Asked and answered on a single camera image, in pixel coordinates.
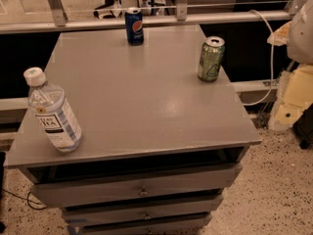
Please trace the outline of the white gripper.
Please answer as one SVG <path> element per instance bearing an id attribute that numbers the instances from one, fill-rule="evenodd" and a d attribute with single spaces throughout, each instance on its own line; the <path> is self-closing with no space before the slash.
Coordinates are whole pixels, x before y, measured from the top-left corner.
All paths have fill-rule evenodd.
<path id="1" fill-rule="evenodd" d="M 283 24 L 267 38 L 274 46 L 288 43 L 291 22 Z M 313 104 L 313 66 L 300 64 L 296 70 L 287 72 L 286 88 L 282 103 L 276 102 L 271 110 L 268 127 L 274 131 L 286 131 L 300 119 Z"/>

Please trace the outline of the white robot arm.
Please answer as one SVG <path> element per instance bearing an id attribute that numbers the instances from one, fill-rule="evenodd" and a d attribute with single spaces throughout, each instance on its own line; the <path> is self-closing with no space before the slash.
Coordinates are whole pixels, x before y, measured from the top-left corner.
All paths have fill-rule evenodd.
<path id="1" fill-rule="evenodd" d="M 277 100 L 271 110 L 271 130 L 291 128 L 313 104 L 313 0 L 307 0 L 293 19 L 267 39 L 275 46 L 287 45 L 288 57 L 298 63 L 279 78 Z"/>

